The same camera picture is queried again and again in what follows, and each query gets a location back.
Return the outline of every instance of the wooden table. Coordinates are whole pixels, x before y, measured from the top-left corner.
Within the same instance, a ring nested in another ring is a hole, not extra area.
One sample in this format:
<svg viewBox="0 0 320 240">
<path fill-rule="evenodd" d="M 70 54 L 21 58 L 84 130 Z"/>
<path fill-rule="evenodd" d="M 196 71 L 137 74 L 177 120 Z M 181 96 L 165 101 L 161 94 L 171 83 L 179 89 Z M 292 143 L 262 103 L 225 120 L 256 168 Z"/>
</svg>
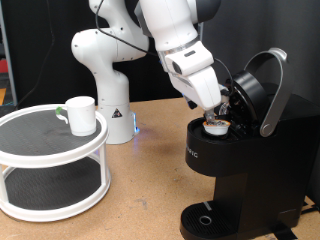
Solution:
<svg viewBox="0 0 320 240">
<path fill-rule="evenodd" d="M 112 183 L 92 209 L 53 223 L 28 223 L 0 213 L 0 239 L 183 240 L 181 212 L 212 200 L 215 179 L 191 170 L 184 160 L 187 124 L 203 115 L 184 99 L 132 103 L 141 132 L 123 145 L 108 145 Z M 320 216 L 303 215 L 293 232 L 320 239 Z M 275 239 L 272 234 L 256 238 Z"/>
</svg>

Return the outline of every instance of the black mesh surface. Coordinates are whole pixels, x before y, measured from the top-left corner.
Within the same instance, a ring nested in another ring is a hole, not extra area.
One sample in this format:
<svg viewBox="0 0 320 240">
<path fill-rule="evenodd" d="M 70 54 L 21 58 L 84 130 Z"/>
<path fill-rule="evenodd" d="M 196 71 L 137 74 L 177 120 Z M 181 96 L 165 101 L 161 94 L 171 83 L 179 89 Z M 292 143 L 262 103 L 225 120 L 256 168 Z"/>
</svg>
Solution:
<svg viewBox="0 0 320 240">
<path fill-rule="evenodd" d="M 15 155 L 42 156 L 70 151 L 89 143 L 101 132 L 85 137 L 72 135 L 70 125 L 56 117 L 55 110 L 34 112 L 0 127 L 0 151 Z"/>
<path fill-rule="evenodd" d="M 28 210 L 54 210 L 92 195 L 101 186 L 100 165 L 86 157 L 53 168 L 18 168 L 5 183 L 11 204 Z"/>
</svg>

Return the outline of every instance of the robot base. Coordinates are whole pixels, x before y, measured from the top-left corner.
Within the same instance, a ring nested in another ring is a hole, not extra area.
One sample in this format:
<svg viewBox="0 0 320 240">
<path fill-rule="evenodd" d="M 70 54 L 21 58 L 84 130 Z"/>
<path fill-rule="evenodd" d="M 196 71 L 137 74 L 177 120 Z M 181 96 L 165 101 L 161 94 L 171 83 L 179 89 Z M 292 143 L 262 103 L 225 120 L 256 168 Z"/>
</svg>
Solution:
<svg viewBox="0 0 320 240">
<path fill-rule="evenodd" d="M 105 106 L 99 105 L 98 110 L 107 120 L 109 137 L 107 144 L 129 142 L 135 136 L 135 114 L 130 104 Z"/>
</svg>

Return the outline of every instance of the white cup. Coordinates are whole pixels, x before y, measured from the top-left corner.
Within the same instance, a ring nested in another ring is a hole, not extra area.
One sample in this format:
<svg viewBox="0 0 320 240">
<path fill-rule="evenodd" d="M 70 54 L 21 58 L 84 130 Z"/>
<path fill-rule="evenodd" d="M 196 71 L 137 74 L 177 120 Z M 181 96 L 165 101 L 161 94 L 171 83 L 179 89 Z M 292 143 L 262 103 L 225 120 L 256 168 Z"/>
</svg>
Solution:
<svg viewBox="0 0 320 240">
<path fill-rule="evenodd" d="M 60 120 L 68 119 L 60 115 L 61 107 L 56 109 L 56 116 Z M 96 108 L 92 97 L 75 97 L 66 101 L 71 132 L 75 136 L 89 136 L 96 131 Z"/>
</svg>

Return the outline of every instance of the coffee machine logo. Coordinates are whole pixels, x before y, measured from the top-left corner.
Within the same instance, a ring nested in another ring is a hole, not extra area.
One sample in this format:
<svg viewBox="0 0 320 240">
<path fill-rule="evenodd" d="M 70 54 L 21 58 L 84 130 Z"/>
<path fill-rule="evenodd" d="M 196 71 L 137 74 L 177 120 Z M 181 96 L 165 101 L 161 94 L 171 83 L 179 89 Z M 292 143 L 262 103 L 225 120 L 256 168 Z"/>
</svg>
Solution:
<svg viewBox="0 0 320 240">
<path fill-rule="evenodd" d="M 189 154 L 191 154 L 193 157 L 198 158 L 198 153 L 193 151 L 191 148 L 189 148 L 188 144 L 187 144 L 187 151 L 189 152 Z"/>
</svg>

